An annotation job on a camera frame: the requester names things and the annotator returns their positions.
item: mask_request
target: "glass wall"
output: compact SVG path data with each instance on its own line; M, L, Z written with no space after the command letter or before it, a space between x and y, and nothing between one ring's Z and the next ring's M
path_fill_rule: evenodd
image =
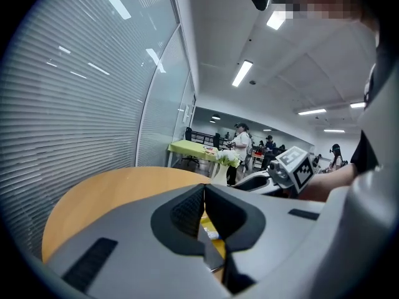
M155 72L138 144L137 166L165 166L190 67L180 30L173 35Z
M145 152L173 138L190 71L178 26L171 0L39 0L21 24L0 78L0 205L38 257L72 186L135 165L141 122L141 164L165 165Z

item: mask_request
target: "table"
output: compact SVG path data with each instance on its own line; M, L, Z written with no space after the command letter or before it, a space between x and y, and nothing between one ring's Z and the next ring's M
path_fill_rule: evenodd
M46 263L67 239L118 206L209 182L210 178L200 174L162 167L115 169L88 178L62 196L52 210L44 228L43 262Z
M218 152L217 148L212 148L215 153ZM189 155L197 157L198 159L204 159L206 161L211 161L214 163L212 177L214 178L216 174L216 154L212 155L206 152L204 145L200 143L195 143L192 141L181 140L177 142L173 142L169 144L168 147L169 153L169 160L168 160L168 167L172 166L172 156L173 153Z
M254 154L254 153L252 153L252 156L251 156L254 160L252 161L252 166L253 167L255 167L255 162L256 162L256 159L257 158L259 158L260 160L261 160L261 163L262 163L262 161L263 161L263 159L264 159L264 155L256 155L256 154Z

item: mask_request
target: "black panel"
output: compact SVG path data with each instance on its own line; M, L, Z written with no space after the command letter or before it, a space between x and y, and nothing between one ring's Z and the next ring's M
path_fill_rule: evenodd
M223 271L223 284L233 295L235 295L247 287L254 285L255 281L247 275L238 273L233 257L231 254L226 254Z
M205 255L204 245L197 240L204 213L204 185L160 206L151 216L154 236L172 252L180 255Z
M115 240L107 238L98 239L93 246L74 263L62 279L69 285L85 293L117 244L118 242Z
M206 213L226 244L226 252L251 248L266 226L258 208L213 185L205 186L205 203Z
M262 186L267 185L269 181L269 176L254 176L251 179L248 179L247 181L243 182L240 185L236 185L234 188L235 189L240 189L242 191L253 191L254 189L260 188Z
M288 214L293 215L293 216L298 216L301 218L306 218L306 219L310 219L312 221L316 221L320 214L316 213L316 212L308 212L308 211L303 211L301 209L291 209Z

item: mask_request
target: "wall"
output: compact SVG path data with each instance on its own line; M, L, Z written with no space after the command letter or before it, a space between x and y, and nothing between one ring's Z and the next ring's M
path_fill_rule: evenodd
M272 131L272 132L251 132L252 138L255 141L255 145L258 145L261 140L263 140L263 143L266 143L266 138L271 135L273 136L273 141L276 143L277 147L280 147L281 145L285 145L286 149L289 149L293 146L297 146L299 148L302 148L305 151L310 151L311 145L308 142L302 141L299 138L295 138L294 136L288 135L288 134L283 134L280 131Z
M256 90L252 93L240 88L232 89L231 93L222 91L216 87L211 90L201 89L197 106L268 125L315 144L314 129L299 115L293 114L289 107L268 97L267 92Z
M360 135L319 133L317 134L314 153L315 155L321 154L323 158L332 159L334 156L330 153L330 149L334 144L338 144L341 147L342 158L344 161L350 162L359 139Z
M194 115L193 124L191 124L191 128L195 132L200 132L200 133L209 134L209 135L219 133L219 128L216 124L212 124L210 122L205 122L205 121L198 121L195 119L195 115Z
M232 128L222 127L217 124L212 124L208 121L196 120L195 117L194 117L193 124L192 124L191 128L193 129L193 131L210 134L210 135L219 133L222 137L227 132L229 132L230 135L233 137L234 132L236 131ZM283 134L280 131L272 131L272 132L250 131L250 134L252 135L252 140L255 145L258 145L261 140L263 141L263 143L265 143L266 137L268 135L272 135L273 140L276 143L277 147L284 144L286 146L286 149L291 148L293 146L297 146L306 151L310 151L310 149L313 147L313 145L311 145L310 143L302 141L299 138L295 138L294 136L291 136L288 134Z

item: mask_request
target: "chair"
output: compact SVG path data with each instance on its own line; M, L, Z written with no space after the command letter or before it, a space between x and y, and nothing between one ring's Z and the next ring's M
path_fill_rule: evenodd
M191 138L192 138L192 132L193 132L193 130L192 130L190 127L187 127L187 128L186 128L186 133L185 133L186 141L190 141L190 142L192 141L192 140L191 140ZM199 161L197 158L194 158L193 156L189 156L189 157L186 157L186 158L182 158L181 160L182 160L182 161L188 161L187 166L190 165L190 162L194 162L194 163L196 163L198 166L200 165L200 164L199 164L200 161Z

